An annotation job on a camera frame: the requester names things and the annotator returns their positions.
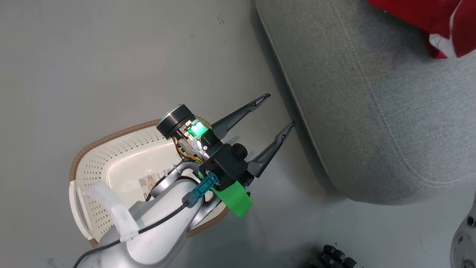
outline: red fabric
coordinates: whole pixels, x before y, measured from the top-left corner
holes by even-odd
[[[369,0],[371,5],[419,27],[430,46],[430,54],[436,58],[444,54],[429,44],[428,36],[435,33],[450,38],[450,17],[460,2],[452,37],[456,55],[462,57],[476,49],[475,0]]]

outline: green 3d-printed part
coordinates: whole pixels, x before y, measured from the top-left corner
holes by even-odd
[[[205,177],[202,173],[198,175],[200,179]],[[242,218],[251,205],[253,205],[253,201],[251,201],[243,186],[237,181],[223,191],[218,191],[215,188],[211,190],[238,218]]]

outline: basket handle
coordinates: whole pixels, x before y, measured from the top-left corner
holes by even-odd
[[[88,240],[91,240],[92,236],[86,228],[81,215],[79,214],[78,203],[76,200],[76,180],[69,182],[69,205],[71,206],[71,212],[73,213],[74,221],[76,222],[79,230],[84,235],[84,237],[86,237]]]

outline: black rubber object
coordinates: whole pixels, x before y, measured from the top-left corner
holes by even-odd
[[[332,250],[335,250],[336,248],[331,246],[331,245],[325,245],[324,246],[324,253],[332,255]]]
[[[336,261],[331,268],[344,268],[344,265],[341,262]]]
[[[472,226],[475,222],[475,219],[471,216],[469,216],[467,219],[466,219],[466,223],[468,223],[469,226]]]
[[[156,128],[166,139],[170,139],[189,119],[193,121],[195,117],[185,104],[181,104],[179,107],[169,112],[157,124]]]
[[[336,249],[336,250],[334,250],[334,252],[332,252],[332,257],[334,258],[334,260],[340,261],[341,256],[345,256],[345,254],[342,251],[338,250],[338,249]]]
[[[330,266],[329,262],[330,262],[331,260],[332,260],[332,256],[331,256],[331,255],[325,254],[324,256],[322,256],[322,262],[323,262],[327,267]]]
[[[235,153],[239,155],[239,158],[244,160],[248,156],[248,151],[242,144],[233,144],[233,149],[235,149]]]
[[[347,257],[343,263],[346,268],[353,268],[354,265],[357,264],[357,262],[351,257]]]

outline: gray floor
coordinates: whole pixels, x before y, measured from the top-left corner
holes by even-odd
[[[178,103],[214,121],[272,98],[228,140],[250,157],[298,120],[247,0],[0,1],[0,266],[71,267],[90,249],[71,216],[70,164],[85,145]],[[340,196],[301,124],[228,215],[171,267],[298,267],[337,244],[365,267],[449,267],[474,189],[410,206]]]

